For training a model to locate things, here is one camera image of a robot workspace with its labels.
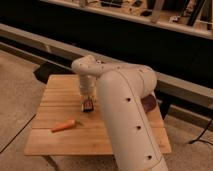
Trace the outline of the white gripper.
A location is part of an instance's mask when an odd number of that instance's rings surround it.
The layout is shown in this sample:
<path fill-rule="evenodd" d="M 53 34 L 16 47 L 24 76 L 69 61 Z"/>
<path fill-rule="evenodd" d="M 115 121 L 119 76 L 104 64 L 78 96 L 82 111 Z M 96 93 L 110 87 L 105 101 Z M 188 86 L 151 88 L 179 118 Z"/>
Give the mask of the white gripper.
<path fill-rule="evenodd" d="M 96 104 L 95 95 L 96 79 L 93 76 L 80 75 L 79 76 L 79 88 L 82 96 L 82 106 L 85 105 L 86 98 L 84 96 L 90 96 L 93 105 Z"/>

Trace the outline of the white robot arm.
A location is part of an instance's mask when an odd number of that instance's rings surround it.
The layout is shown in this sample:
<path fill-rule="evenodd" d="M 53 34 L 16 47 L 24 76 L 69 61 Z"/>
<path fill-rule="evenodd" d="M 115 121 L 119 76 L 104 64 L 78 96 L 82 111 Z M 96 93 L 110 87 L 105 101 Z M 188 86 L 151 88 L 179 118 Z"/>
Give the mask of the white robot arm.
<path fill-rule="evenodd" d="M 169 171 L 141 100 L 154 93 L 155 72 L 130 63 L 101 63 L 87 55 L 72 62 L 79 76 L 97 79 L 97 99 L 120 171 Z"/>

